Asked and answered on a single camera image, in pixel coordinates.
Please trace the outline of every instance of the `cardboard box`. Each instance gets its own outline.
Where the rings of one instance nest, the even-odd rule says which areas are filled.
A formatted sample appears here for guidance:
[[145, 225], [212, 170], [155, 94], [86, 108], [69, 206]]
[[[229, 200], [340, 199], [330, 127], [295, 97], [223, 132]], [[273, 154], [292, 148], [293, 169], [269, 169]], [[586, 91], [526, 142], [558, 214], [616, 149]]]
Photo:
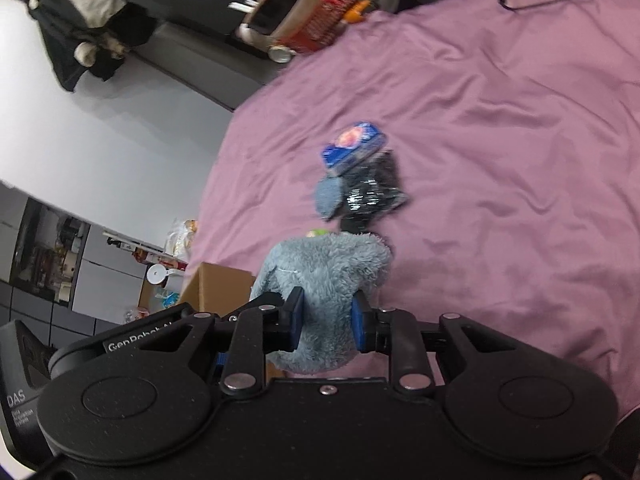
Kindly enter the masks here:
[[[249, 301], [254, 281], [254, 276], [246, 270], [200, 264], [180, 301], [186, 301], [200, 312], [226, 316]], [[276, 377], [284, 377], [284, 373], [268, 363], [267, 381]]]

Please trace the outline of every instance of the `purple bedsheet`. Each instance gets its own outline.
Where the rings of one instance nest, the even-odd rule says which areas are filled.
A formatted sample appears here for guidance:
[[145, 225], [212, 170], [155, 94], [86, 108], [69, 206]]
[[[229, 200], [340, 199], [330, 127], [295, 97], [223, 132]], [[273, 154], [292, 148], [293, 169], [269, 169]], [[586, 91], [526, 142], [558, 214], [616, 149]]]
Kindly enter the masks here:
[[[323, 227], [320, 152], [371, 121], [412, 198], [374, 226], [395, 253], [383, 304], [461, 312], [590, 368], [625, 415], [640, 404], [639, 24], [640, 0], [376, 13], [236, 112], [191, 269], [256, 273], [276, 243]], [[369, 354], [327, 375], [385, 371]]]

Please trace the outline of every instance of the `basket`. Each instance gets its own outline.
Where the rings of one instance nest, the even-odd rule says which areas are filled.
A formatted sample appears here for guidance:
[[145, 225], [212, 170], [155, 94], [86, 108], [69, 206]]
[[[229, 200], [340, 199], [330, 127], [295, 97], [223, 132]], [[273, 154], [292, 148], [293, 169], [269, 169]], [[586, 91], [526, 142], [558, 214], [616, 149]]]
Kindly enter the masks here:
[[332, 44], [338, 36], [338, 24], [358, 0], [322, 0], [308, 20], [293, 34], [278, 43], [299, 54], [315, 52]]

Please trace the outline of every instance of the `shelf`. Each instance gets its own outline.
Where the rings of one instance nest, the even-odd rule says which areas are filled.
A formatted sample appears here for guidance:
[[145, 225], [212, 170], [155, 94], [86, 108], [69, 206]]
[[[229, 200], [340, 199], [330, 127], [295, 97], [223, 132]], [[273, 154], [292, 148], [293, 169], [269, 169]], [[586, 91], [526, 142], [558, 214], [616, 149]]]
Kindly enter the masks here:
[[[18, 231], [11, 269], [11, 285], [46, 301], [69, 307], [89, 225], [73, 216], [46, 206], [33, 198], [27, 200]], [[73, 245], [79, 247], [72, 253]], [[65, 258], [76, 254], [71, 276], [63, 270]], [[56, 300], [60, 283], [70, 283], [70, 301]]]

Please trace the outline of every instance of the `blue towel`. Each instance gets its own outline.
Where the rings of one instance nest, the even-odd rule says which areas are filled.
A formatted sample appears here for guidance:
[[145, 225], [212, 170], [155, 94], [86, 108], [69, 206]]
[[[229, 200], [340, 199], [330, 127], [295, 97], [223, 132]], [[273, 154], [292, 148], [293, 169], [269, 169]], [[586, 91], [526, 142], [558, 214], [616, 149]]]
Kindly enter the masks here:
[[295, 352], [273, 352], [268, 360], [299, 374], [335, 370], [357, 354], [351, 332], [351, 298], [370, 296], [382, 285], [391, 250], [375, 235], [327, 234], [293, 238], [276, 245], [262, 264], [251, 299], [263, 292], [284, 298], [295, 286], [305, 290], [300, 344]]

